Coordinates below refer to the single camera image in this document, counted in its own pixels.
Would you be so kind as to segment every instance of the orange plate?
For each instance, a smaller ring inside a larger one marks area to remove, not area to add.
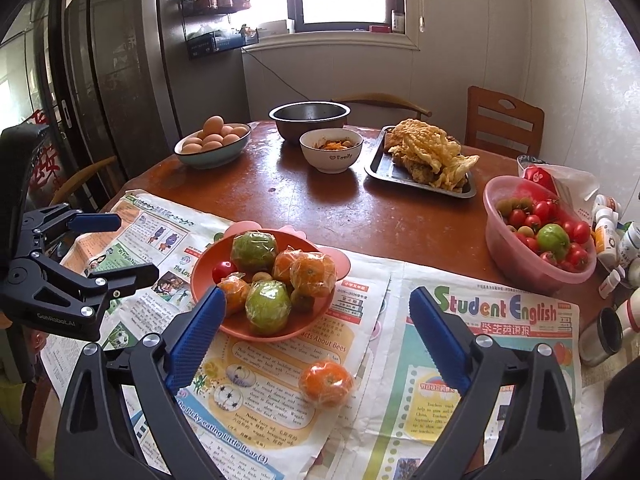
[[[318,248],[311,242],[300,238],[291,232],[280,231],[274,229],[250,229],[259,230],[263,233],[270,233],[276,238],[278,245],[278,251],[283,251],[287,246],[291,246],[294,249],[301,249],[305,252],[326,252],[330,253],[332,258],[334,257],[334,250],[325,251],[324,248]],[[239,234],[237,230],[232,227],[225,233],[225,237],[220,238],[209,249],[202,253],[202,256],[198,259],[197,263],[193,267],[191,274],[191,293],[194,301],[199,301],[204,296],[209,287],[213,285],[213,278],[211,277],[211,271],[220,262],[228,262],[229,255],[231,254],[231,245],[234,240],[234,236]],[[343,279],[350,270],[351,264],[344,253],[340,253],[343,258],[340,258],[340,262],[336,263],[337,281]],[[324,314],[331,306],[334,300],[335,289],[327,298],[316,298],[314,303],[314,309],[308,314],[299,314],[292,312],[289,315],[286,326],[283,330],[272,336],[257,336],[254,335],[249,329],[249,321],[247,320],[244,312],[238,312],[232,316],[226,318],[220,330],[222,332],[235,336],[238,339],[245,341],[256,341],[261,343],[273,343],[276,341],[283,341],[290,339],[297,335],[300,335],[305,330],[308,330],[319,318]]]

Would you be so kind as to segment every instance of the pink plate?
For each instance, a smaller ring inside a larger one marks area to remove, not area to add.
[[[287,246],[291,246],[294,249],[300,249],[306,252],[321,252],[328,254],[335,263],[338,280],[343,279],[351,270],[351,262],[347,255],[342,251],[329,247],[316,246],[306,240],[306,235],[302,231],[296,231],[292,226],[284,226],[281,229],[274,230],[262,229],[260,224],[257,224],[256,222],[236,222],[226,230],[220,240],[202,253],[202,256],[193,267],[193,273],[191,275],[191,293],[194,301],[200,300],[209,287],[213,285],[213,278],[211,277],[211,271],[213,268],[218,263],[229,260],[234,237],[247,231],[262,231],[272,234],[276,238],[279,251],[283,251]],[[250,331],[249,322],[244,312],[239,312],[226,318],[220,326],[220,330],[245,341],[273,343],[276,341],[290,339],[300,335],[305,330],[308,330],[316,321],[318,321],[322,314],[329,310],[329,307],[334,300],[334,293],[335,289],[332,290],[331,294],[327,298],[317,298],[314,303],[313,311],[308,314],[292,312],[289,315],[289,319],[284,329],[272,336],[263,337],[253,334]]]

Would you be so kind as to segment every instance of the window sill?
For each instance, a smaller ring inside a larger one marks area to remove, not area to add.
[[[419,50],[418,46],[405,34],[385,34],[359,30],[282,34],[261,39],[260,43],[246,46],[244,49],[249,52],[257,52],[259,50],[271,50],[272,48],[285,48],[290,46],[334,44],[386,46],[405,48],[407,50]]]

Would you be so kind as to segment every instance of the bowl of eggs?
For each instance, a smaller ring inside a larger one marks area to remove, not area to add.
[[[195,132],[175,145],[181,163],[197,170],[210,170],[238,158],[249,142],[251,126],[228,123],[220,116],[207,119]]]

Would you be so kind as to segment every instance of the pink plastic basket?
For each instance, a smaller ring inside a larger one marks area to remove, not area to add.
[[[523,290],[546,295],[555,293],[564,285],[575,285],[588,280],[596,266],[593,240],[590,239],[585,246],[589,263],[583,272],[567,272],[542,261],[509,231],[495,208],[498,200],[514,196],[518,198],[529,196],[533,200],[558,198],[539,184],[517,176],[497,176],[487,183],[482,194],[487,214],[484,237],[491,257],[504,275]],[[559,216],[562,220],[565,218],[580,220],[562,202],[559,208],[561,211]]]

